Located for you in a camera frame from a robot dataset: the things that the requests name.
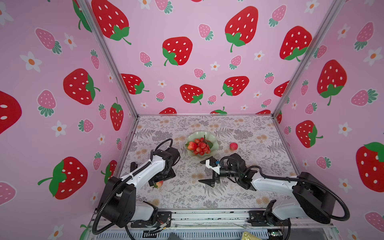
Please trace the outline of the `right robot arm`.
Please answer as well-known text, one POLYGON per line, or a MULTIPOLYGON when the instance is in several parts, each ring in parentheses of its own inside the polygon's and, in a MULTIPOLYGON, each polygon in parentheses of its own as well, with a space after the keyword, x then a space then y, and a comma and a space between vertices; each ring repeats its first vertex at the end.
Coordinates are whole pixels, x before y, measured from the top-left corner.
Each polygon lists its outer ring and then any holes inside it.
POLYGON ((246 166, 238 154, 217 160, 209 157, 200 162, 212 171, 212 178, 200 182, 215 187, 227 178, 241 188, 250 191, 267 191, 288 196, 287 201, 270 201, 264 212, 266 222, 272 224, 291 218, 310 218, 320 224, 331 220, 345 222, 350 219, 346 203, 332 190, 310 173, 302 172, 294 177, 266 175, 259 166, 246 166))

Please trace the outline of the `aluminium frame rail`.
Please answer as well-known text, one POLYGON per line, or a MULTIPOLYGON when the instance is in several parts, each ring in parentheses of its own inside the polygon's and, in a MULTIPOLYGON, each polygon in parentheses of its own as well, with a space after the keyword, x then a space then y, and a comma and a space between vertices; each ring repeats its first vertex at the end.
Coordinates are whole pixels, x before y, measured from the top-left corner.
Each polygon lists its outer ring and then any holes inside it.
MULTIPOLYGON (((159 209, 172 212, 171 226, 167 230, 177 229, 279 229, 280 227, 253 227, 247 222, 249 211, 266 209, 159 209)), ((293 228, 322 229, 333 228, 333 224, 320 224, 310 218, 290 218, 293 228)))

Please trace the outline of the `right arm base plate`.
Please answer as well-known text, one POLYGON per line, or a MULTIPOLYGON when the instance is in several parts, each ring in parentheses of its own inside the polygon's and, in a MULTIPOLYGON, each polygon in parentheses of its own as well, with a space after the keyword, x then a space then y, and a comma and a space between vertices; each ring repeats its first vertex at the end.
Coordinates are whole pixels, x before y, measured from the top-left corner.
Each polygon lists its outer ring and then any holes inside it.
POLYGON ((265 213, 265 211, 249 211, 247 222, 253 227, 288 227, 291 225, 289 220, 280 220, 272 213, 265 213))

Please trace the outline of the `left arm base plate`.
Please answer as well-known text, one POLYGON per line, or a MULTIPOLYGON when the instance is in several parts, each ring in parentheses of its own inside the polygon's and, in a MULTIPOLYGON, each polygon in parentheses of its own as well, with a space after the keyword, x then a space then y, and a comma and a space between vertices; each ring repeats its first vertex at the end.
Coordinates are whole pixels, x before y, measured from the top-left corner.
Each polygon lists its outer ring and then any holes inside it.
POLYGON ((172 212, 160 211, 154 213, 149 220, 139 220, 131 223, 131 228, 167 228, 171 226, 172 212))

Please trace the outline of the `red wax apple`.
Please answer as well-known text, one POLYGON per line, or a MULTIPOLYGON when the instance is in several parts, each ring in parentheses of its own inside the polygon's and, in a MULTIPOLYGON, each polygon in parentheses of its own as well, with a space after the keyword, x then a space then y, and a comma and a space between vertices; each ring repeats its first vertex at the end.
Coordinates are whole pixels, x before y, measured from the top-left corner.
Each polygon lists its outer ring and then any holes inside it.
POLYGON ((154 183, 154 188, 155 189, 160 188, 163 185, 163 183, 164 183, 164 181, 159 181, 159 182, 154 183))

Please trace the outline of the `light green fruit bowl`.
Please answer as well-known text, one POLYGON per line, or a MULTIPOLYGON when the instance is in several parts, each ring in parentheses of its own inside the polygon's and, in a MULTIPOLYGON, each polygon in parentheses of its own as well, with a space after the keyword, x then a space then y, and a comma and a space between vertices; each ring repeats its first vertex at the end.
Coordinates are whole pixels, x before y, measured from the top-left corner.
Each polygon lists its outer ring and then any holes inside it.
POLYGON ((206 131, 197 131, 187 137, 185 148, 191 157, 206 159, 212 157, 219 149, 217 137, 206 131))

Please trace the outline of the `red fake berry bunch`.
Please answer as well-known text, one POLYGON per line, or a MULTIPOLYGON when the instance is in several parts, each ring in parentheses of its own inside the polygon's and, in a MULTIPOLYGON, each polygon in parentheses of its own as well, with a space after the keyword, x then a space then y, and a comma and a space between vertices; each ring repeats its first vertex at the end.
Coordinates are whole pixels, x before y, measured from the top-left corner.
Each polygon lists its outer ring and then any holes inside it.
POLYGON ((190 153, 201 157, 209 155, 212 152, 213 146, 214 144, 207 140, 205 136, 187 141, 186 143, 186 148, 190 153))

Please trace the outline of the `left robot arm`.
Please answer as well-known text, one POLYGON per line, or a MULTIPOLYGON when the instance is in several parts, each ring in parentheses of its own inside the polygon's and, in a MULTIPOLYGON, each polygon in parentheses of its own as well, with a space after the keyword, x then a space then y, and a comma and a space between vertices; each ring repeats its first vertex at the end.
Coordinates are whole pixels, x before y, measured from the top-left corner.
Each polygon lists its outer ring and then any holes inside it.
POLYGON ((157 183, 175 178, 173 167, 180 157, 179 151, 173 147, 173 139, 169 138, 151 151, 150 159, 144 164, 132 168, 123 177, 107 180, 97 207, 92 234, 99 235, 113 226, 127 228, 131 222, 141 222, 148 227, 162 225, 158 207, 148 202, 138 202, 137 191, 146 184, 155 188, 157 183))

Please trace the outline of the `pink fake fruit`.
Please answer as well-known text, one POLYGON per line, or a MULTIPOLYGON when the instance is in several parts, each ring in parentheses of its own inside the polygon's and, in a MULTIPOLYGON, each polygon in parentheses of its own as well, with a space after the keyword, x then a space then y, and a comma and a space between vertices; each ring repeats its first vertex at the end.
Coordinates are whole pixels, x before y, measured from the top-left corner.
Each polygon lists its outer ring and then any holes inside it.
POLYGON ((231 151, 236 151, 238 149, 238 144, 237 143, 230 143, 230 150, 231 151))

